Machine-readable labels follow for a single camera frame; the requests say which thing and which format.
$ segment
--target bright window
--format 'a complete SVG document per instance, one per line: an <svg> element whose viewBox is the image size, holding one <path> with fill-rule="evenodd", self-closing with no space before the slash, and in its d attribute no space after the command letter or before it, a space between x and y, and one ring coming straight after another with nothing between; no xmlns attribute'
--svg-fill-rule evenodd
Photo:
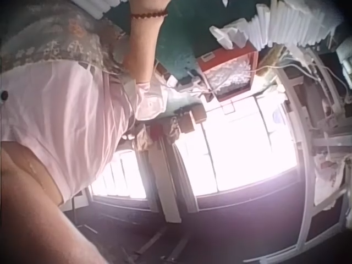
<svg viewBox="0 0 352 264"><path fill-rule="evenodd" d="M145 189L134 151L117 152L91 185L94 195L145 199Z"/></svg>
<svg viewBox="0 0 352 264"><path fill-rule="evenodd" d="M296 166L284 114L269 97L213 104L207 114L203 124L176 142L196 196L259 182Z"/></svg>

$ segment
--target beaded bracelet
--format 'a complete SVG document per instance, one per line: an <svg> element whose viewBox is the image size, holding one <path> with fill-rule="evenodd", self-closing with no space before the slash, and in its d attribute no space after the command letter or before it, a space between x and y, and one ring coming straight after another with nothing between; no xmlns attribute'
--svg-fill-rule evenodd
<svg viewBox="0 0 352 264"><path fill-rule="evenodd" d="M167 10L147 14L131 14L132 19L165 18L168 16Z"/></svg>

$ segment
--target sleeve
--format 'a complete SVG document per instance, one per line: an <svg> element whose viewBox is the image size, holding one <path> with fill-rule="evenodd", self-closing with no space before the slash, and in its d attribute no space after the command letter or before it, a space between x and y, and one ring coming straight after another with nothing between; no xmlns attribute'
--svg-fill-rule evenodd
<svg viewBox="0 0 352 264"><path fill-rule="evenodd" d="M137 84L136 81L132 79L128 73L121 74L118 76L118 79L123 85L133 114L136 115L143 99L145 98L145 95L150 90L150 82Z"/></svg>

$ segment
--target cable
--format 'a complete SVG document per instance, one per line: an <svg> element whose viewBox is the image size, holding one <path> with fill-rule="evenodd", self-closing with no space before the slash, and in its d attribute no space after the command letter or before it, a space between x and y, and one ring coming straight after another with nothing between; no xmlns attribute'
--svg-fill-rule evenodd
<svg viewBox="0 0 352 264"><path fill-rule="evenodd" d="M250 73L255 73L259 70L265 69L265 68L272 68L272 69L283 69L286 67L295 67L297 68L300 72L302 72L303 74L305 74L306 76L308 76L309 78L313 79L314 81L319 81L318 78L315 78L314 76L312 76L311 74L307 73L305 70L303 70L301 67L299 67L296 64L290 63L287 65L283 65L283 66L271 66L271 65L266 65L263 67L260 67L258 69L255 70L235 70L234 72L250 72ZM212 89L209 92L204 92L203 94L212 94L214 92L216 92L217 90L219 90L221 88L221 86L230 78L231 75L228 75L228 77L221 83L219 84L216 88Z"/></svg>
<svg viewBox="0 0 352 264"><path fill-rule="evenodd" d="M290 60L290 61L300 62L299 60L294 59L294 58L285 58L285 59ZM332 71L332 69L330 69L329 67L327 67L327 66L325 66L325 65L321 65L321 66L322 66L323 68L327 69L327 70L329 71L329 73L345 87L346 93L349 94L349 90L350 90L350 89L348 88L348 86L346 85L346 83L345 83L343 80L341 80L340 78L338 78L338 77L336 76L336 74Z"/></svg>

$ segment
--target hand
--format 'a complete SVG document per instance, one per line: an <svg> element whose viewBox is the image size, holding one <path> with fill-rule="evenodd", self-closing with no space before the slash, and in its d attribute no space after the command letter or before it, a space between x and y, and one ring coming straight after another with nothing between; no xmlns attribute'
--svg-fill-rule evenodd
<svg viewBox="0 0 352 264"><path fill-rule="evenodd" d="M130 0L131 13L144 14L164 11L171 0Z"/></svg>

